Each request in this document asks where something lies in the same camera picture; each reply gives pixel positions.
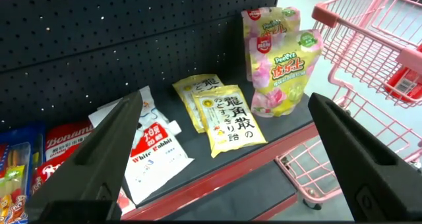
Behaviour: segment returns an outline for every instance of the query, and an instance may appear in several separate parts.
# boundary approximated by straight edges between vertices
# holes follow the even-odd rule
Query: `pink candy bag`
[[[257,10],[242,11],[242,17],[247,80],[251,81],[249,40],[258,36],[298,31],[301,16],[299,10],[294,7],[285,9],[279,7],[261,7]]]
[[[322,53],[318,30],[302,30],[251,38],[251,111],[261,117],[290,114]]]

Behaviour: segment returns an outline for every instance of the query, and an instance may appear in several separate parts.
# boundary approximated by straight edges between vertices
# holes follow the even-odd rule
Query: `pink shopping cart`
[[[356,121],[421,172],[422,136],[404,126],[335,77],[340,70],[358,78],[393,105],[422,105],[422,0],[330,0],[315,6],[315,29],[324,40],[323,56],[332,63],[328,81],[333,97]],[[276,161],[304,197],[319,210],[342,193],[319,137]]]

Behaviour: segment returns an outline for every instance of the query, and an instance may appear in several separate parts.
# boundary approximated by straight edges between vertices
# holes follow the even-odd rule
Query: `blue package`
[[[30,197],[33,170],[32,159],[44,143],[42,123],[10,130],[0,134],[0,222],[24,224],[27,215],[24,203]]]

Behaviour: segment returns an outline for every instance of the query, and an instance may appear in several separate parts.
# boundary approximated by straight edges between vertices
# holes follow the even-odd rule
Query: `yellow package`
[[[252,80],[249,40],[259,36],[298,31],[301,15],[294,7],[261,7],[242,11],[243,39],[245,40],[245,61],[247,80]]]
[[[194,94],[193,98],[213,158],[220,152],[266,143],[238,86],[222,86]]]
[[[251,70],[255,94],[251,110],[261,117],[290,114],[301,101],[322,53],[318,30],[252,38]]]
[[[204,126],[200,121],[198,109],[196,108],[192,94],[211,90],[219,86],[224,86],[222,81],[215,74],[200,74],[187,77],[173,84],[176,92],[179,94],[185,104],[187,113],[191,117],[196,131],[205,132]]]

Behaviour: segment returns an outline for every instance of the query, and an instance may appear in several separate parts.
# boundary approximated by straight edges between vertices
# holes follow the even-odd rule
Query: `black shelf surface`
[[[245,79],[245,73],[227,73],[227,78],[223,74],[218,74],[225,85],[236,84],[242,89],[248,105],[251,105],[254,88],[251,82]],[[221,167],[230,164],[245,155],[257,151],[266,144],[249,146],[238,150],[228,151],[219,154],[216,158],[211,157],[210,143],[206,133],[198,134],[193,127],[191,119],[173,88],[160,93],[152,94],[156,107],[169,120],[176,120],[182,129],[182,133],[176,136],[176,139],[182,145],[187,155],[195,160],[189,164],[182,172],[170,179],[165,185],[152,193],[147,199],[141,202],[137,207],[154,201],[155,199],[180,188],[190,182],[193,182]],[[274,142],[312,122],[307,104],[309,97],[304,95],[301,102],[296,106],[292,114],[282,117],[262,118],[255,116],[255,119],[268,143]]]
[[[258,217],[296,189],[271,161],[225,187],[177,210],[163,220],[247,221]]]

